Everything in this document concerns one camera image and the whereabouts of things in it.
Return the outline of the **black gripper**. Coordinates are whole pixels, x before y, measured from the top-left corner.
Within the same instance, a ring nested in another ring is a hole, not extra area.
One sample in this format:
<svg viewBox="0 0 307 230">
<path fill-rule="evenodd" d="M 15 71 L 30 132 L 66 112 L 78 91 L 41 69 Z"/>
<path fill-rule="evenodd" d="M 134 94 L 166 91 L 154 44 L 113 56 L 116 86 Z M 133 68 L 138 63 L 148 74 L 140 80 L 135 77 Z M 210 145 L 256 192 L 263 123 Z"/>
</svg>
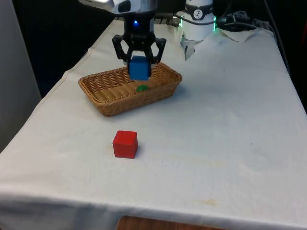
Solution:
<svg viewBox="0 0 307 230">
<path fill-rule="evenodd" d="M 134 44 L 126 35 L 147 35 L 154 33 L 154 11 L 134 12 L 125 14 L 124 18 L 124 35 L 116 34 L 112 38 L 112 43 L 118 59 L 123 60 L 125 65 L 131 61 L 134 51 Z M 122 48 L 121 42 L 124 41 L 128 50 Z M 143 51 L 149 64 L 157 64 L 161 61 L 164 48 L 166 45 L 165 38 L 156 38 L 154 35 L 146 38 L 143 44 Z M 156 55 L 152 51 L 152 46 L 156 47 Z"/>
</svg>

